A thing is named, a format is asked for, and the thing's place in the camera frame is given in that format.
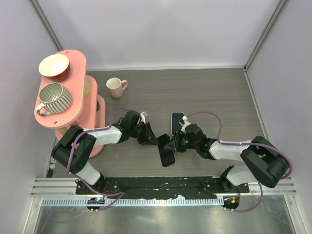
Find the black phone case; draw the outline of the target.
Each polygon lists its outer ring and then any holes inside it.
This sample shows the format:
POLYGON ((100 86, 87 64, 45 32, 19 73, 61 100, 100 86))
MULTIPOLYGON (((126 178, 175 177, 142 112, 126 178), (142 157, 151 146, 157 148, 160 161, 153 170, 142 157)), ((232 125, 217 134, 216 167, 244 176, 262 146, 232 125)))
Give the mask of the black phone case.
POLYGON ((164 149, 164 146, 169 143, 170 137, 167 134, 163 134, 157 139, 159 141, 158 150, 162 166, 168 167, 170 165, 173 165, 176 162, 174 153, 170 150, 164 149))

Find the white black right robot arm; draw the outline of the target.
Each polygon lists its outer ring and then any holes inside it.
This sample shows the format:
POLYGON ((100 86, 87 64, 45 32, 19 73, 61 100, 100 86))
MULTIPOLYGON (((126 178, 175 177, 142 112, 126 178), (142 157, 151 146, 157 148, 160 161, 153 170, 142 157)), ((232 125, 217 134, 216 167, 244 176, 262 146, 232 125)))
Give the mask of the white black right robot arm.
POLYGON ((261 136, 251 141, 225 142, 206 137, 196 124, 186 124, 176 131, 164 149, 181 153, 192 149, 204 159, 242 162, 241 166, 228 167, 219 177, 220 187, 227 193, 251 182, 274 188, 293 170, 290 160, 261 136))

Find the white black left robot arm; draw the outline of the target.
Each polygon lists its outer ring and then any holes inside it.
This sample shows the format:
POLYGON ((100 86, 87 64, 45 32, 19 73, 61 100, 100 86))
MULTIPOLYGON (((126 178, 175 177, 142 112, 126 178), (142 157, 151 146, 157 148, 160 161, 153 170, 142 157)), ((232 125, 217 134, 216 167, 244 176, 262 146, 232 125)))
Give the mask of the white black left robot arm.
POLYGON ((104 191, 105 177, 88 162, 91 152, 96 147, 123 143, 130 138, 137 139, 140 145, 158 145, 146 116, 146 112, 129 110, 117 123, 104 128, 83 129, 73 125, 53 148, 51 156, 67 172, 76 175, 92 194, 100 194, 104 191))

